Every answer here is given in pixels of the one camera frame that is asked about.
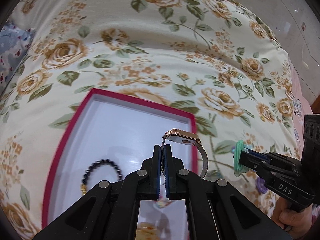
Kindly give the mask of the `person's right hand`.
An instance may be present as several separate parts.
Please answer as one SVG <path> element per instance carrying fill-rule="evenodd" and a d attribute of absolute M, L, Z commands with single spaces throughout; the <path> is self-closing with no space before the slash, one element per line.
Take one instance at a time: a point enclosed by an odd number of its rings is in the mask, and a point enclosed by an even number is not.
<path fill-rule="evenodd" d="M 282 229 L 290 226 L 291 230 L 287 233 L 292 239 L 303 239 L 310 229 L 316 224 L 318 216 L 316 216 L 312 205 L 301 212 L 296 212 L 288 209 L 289 202 L 284 198 L 279 197 L 276 201 L 271 219 Z"/>

